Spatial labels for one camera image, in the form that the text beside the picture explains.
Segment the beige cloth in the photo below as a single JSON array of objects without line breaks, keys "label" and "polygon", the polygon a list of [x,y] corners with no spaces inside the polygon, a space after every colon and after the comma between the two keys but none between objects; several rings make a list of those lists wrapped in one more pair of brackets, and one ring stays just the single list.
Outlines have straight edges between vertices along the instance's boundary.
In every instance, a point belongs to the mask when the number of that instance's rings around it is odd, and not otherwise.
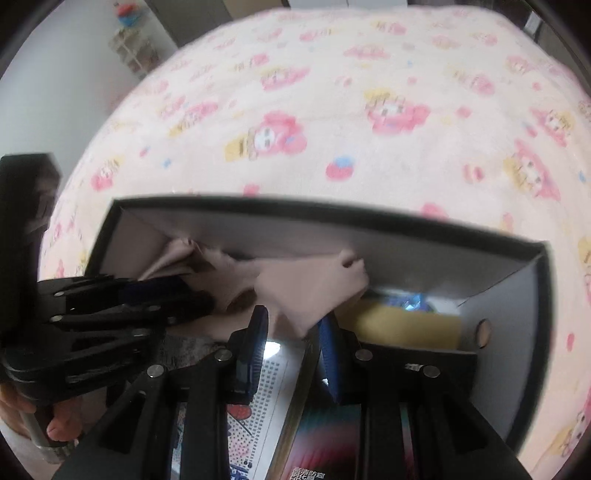
[{"label": "beige cloth", "polygon": [[171,327],[179,336],[227,340],[244,328],[256,304],[269,310],[269,337],[302,338],[324,315],[368,286],[363,260],[352,252],[307,258],[238,261],[189,239],[175,239],[140,279],[180,274],[193,290],[216,299],[213,314]]}]

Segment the finger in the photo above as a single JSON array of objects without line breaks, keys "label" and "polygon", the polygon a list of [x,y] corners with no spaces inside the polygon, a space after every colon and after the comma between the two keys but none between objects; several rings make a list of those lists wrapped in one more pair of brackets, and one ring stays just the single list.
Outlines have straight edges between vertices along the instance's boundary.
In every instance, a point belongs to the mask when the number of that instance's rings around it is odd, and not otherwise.
[{"label": "finger", "polygon": [[57,442],[69,442],[82,432],[80,406],[82,398],[71,398],[53,405],[53,420],[47,426],[47,436]]},{"label": "finger", "polygon": [[11,408],[25,413],[35,413],[37,409],[35,405],[20,396],[10,383],[0,384],[0,401],[3,401]]}]

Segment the fabric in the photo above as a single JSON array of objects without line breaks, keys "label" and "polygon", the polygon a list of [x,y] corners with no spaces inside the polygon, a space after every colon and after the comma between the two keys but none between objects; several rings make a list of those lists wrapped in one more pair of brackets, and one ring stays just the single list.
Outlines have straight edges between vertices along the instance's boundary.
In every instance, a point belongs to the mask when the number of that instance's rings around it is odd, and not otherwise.
[{"label": "fabric", "polygon": [[550,479],[591,419],[590,121],[573,74],[493,12],[265,12],[122,102],[63,190],[41,276],[82,273],[111,200],[137,195],[362,204],[545,241],[556,324],[519,458]]},{"label": "fabric", "polygon": [[246,328],[256,304],[265,305],[269,312],[269,338],[303,338],[319,319],[360,297],[369,283],[363,260],[347,251],[237,261],[189,239],[169,242],[141,278],[171,271],[189,272],[182,275],[184,282],[194,291],[209,292],[216,307],[211,315],[170,327],[168,333],[218,341],[227,341],[232,332]]}]

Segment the human hand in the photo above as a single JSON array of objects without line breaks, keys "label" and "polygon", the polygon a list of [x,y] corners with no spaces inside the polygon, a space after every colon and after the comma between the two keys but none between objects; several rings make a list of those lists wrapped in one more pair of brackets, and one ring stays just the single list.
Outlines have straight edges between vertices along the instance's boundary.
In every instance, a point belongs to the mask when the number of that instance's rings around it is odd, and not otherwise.
[{"label": "human hand", "polygon": [[[69,442],[82,432],[82,398],[70,398],[53,405],[53,420],[47,436],[57,442]],[[0,384],[0,417],[12,430],[30,438],[20,412],[35,413],[36,407],[23,398],[10,383]]]}]

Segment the black metal bracket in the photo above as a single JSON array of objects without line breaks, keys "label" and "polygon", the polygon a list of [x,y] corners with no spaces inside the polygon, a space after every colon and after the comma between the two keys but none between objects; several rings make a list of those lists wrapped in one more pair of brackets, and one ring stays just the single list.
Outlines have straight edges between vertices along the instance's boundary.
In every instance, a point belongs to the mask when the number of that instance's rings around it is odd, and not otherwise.
[{"label": "black metal bracket", "polygon": [[530,480],[451,379],[461,354],[360,344],[332,314],[320,322],[320,347],[335,402],[365,412],[358,479]]},{"label": "black metal bracket", "polygon": [[247,405],[258,388],[268,330],[256,306],[225,349],[173,371],[152,365],[80,442],[54,480],[160,480],[170,476],[177,406],[186,402],[180,480],[228,480],[228,403]]}]

